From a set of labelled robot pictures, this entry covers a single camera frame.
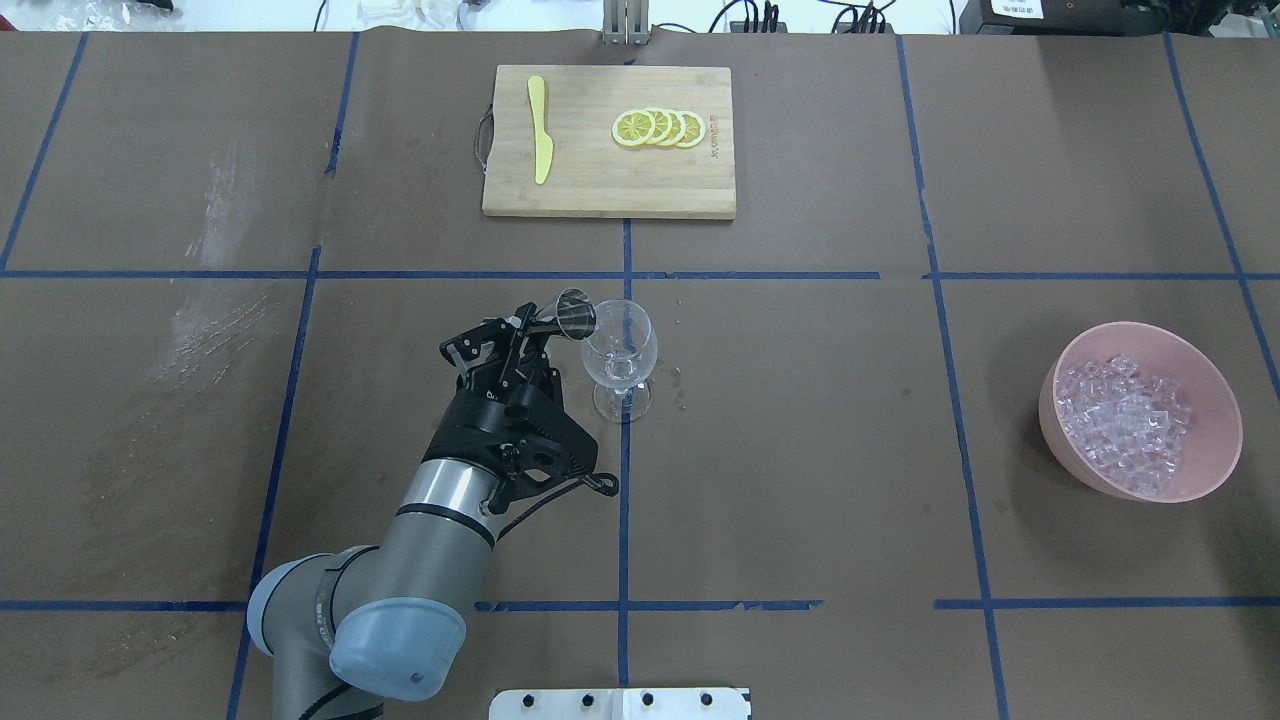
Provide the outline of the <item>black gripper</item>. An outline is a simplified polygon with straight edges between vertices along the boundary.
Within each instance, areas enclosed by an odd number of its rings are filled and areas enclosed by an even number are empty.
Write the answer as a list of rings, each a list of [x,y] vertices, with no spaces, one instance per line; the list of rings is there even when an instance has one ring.
[[[564,479],[594,473],[599,443],[568,415],[562,373],[547,352],[558,334],[554,310],[524,304],[513,316],[488,318],[442,342],[440,355],[460,375],[506,365],[506,391],[513,392],[500,398],[495,389],[470,389],[457,378],[428,457],[471,462],[508,478],[529,470]]]

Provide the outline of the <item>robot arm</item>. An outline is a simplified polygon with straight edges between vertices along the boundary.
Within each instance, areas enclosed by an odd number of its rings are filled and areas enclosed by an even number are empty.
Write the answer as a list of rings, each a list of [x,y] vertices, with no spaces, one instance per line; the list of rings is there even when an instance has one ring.
[[[599,446],[564,410],[547,345],[596,329],[581,290],[488,318],[440,346],[456,392],[381,543],[314,553],[253,588],[246,626],[273,660],[276,719],[378,719],[435,696],[467,633],[508,512],[586,487],[616,496]]]

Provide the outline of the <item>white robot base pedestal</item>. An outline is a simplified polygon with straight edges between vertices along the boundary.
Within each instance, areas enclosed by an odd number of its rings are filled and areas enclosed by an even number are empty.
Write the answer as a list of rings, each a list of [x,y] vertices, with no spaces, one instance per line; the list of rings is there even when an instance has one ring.
[[[732,687],[502,691],[489,719],[751,719],[750,691]]]

